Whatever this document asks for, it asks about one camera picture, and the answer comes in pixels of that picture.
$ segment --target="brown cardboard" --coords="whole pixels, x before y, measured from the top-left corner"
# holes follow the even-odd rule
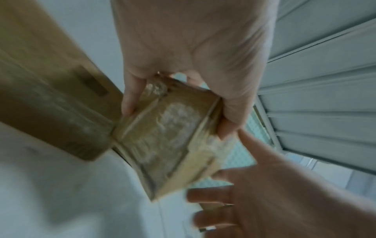
[[[93,160],[122,93],[34,0],[0,1],[0,121]]]
[[[221,110],[209,90],[159,76],[148,81],[137,111],[112,135],[151,200],[220,169],[234,143],[216,136]]]

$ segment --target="hand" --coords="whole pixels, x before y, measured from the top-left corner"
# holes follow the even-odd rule
[[[227,225],[205,232],[206,238],[374,234],[374,205],[286,160],[244,130],[239,131],[239,139],[257,165],[225,169],[212,176],[233,183],[231,186],[188,190],[189,202],[231,204],[195,214],[196,227]]]
[[[217,134],[245,124],[264,71],[278,0],[112,0],[124,58],[124,115],[157,72],[187,75],[224,101]]]

